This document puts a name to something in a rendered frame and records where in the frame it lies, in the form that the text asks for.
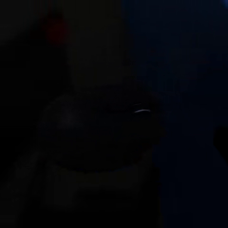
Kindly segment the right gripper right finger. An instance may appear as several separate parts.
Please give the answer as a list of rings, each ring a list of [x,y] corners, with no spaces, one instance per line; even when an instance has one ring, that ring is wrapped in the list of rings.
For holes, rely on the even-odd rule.
[[[217,126],[214,133],[213,143],[228,164],[228,128]]]

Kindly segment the mouse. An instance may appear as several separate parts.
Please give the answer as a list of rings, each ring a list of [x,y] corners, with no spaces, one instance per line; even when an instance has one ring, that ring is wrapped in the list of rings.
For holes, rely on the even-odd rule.
[[[52,158],[84,170],[112,170],[143,161],[167,136],[161,100],[143,83],[83,88],[63,95],[39,124],[42,147]]]

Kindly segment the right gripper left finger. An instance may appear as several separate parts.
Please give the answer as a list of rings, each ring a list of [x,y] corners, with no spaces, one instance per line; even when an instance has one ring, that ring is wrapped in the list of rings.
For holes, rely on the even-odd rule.
[[[0,132],[0,183],[25,144],[20,126]]]

